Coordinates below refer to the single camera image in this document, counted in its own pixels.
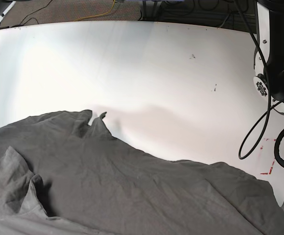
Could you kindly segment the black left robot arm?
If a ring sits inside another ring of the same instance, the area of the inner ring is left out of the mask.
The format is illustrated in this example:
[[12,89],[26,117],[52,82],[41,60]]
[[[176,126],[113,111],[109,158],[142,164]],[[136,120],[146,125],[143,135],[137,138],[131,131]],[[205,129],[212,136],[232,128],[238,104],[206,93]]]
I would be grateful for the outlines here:
[[255,3],[257,42],[254,52],[253,82],[265,101],[276,105],[284,115],[284,0],[258,0]]

